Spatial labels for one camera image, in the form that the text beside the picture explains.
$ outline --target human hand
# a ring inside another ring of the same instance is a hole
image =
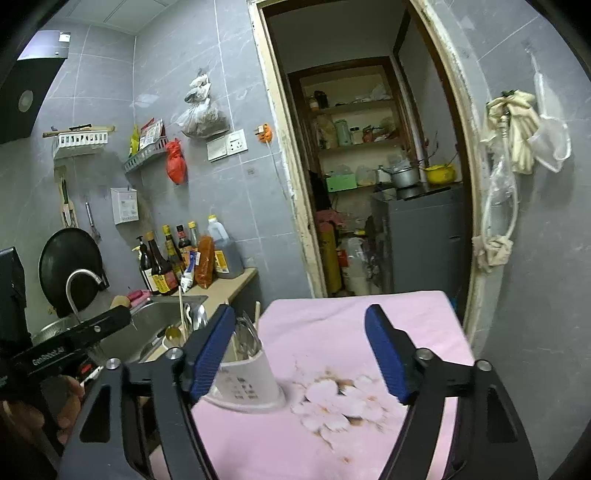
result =
[[[57,434],[57,440],[62,445],[65,445],[72,433],[72,428],[74,428],[76,417],[80,413],[80,401],[84,397],[84,387],[72,377],[64,376],[63,378],[67,381],[70,394],[64,407],[57,416],[57,424],[61,428]],[[2,406],[8,420],[12,423],[15,430],[23,438],[34,443],[34,432],[43,428],[43,425],[45,424],[45,418],[41,412],[22,401],[4,401],[2,402]]]

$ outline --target power cord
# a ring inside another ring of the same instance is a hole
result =
[[[263,124],[257,127],[257,129],[255,130],[255,135],[258,137],[259,142],[267,144],[269,154],[271,155],[271,161],[273,162],[275,176],[277,177],[277,182],[279,182],[279,188],[281,189],[283,198],[289,201],[289,198],[287,197],[287,194],[285,193],[285,190],[283,188],[283,182],[281,181],[281,177],[279,176],[279,171],[277,170],[277,164],[275,163],[275,155],[273,154],[273,150],[271,149],[271,140],[273,140],[273,130],[271,130],[269,124]]]

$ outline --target wooden shelf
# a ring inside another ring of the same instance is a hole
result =
[[[341,115],[343,113],[362,112],[364,110],[376,110],[379,108],[396,108],[396,103],[394,100],[347,103],[346,105],[332,106],[320,110],[310,110],[310,115],[312,117],[319,115]]]
[[[368,150],[370,148],[382,148],[382,147],[399,147],[400,137],[398,138],[391,138],[389,140],[382,140],[381,142],[369,142],[369,143],[360,143],[357,145],[348,145],[347,147],[336,147],[336,148],[329,148],[328,150],[318,150],[320,156],[326,155],[333,155],[337,153],[345,153],[345,152],[354,152],[356,150]]]
[[[328,191],[328,193],[329,193],[329,194],[330,194],[330,193],[356,192],[357,190],[363,190],[363,189],[366,189],[366,188],[369,188],[369,187],[375,187],[376,185],[377,185],[377,184],[375,184],[375,183],[372,183],[371,185],[357,185],[357,188],[354,188],[354,189],[347,189],[347,190],[337,190],[337,191],[335,191],[335,192],[330,192],[330,191],[328,191],[328,190],[327,190],[327,191]]]

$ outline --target yellow bowl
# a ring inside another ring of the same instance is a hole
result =
[[[431,185],[445,185],[456,180],[456,169],[453,165],[434,165],[425,168],[427,181]]]

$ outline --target cooking pot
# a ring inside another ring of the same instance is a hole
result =
[[[405,189],[421,181],[417,167],[404,167],[401,169],[381,167],[380,170],[390,174],[390,182],[395,189]]]

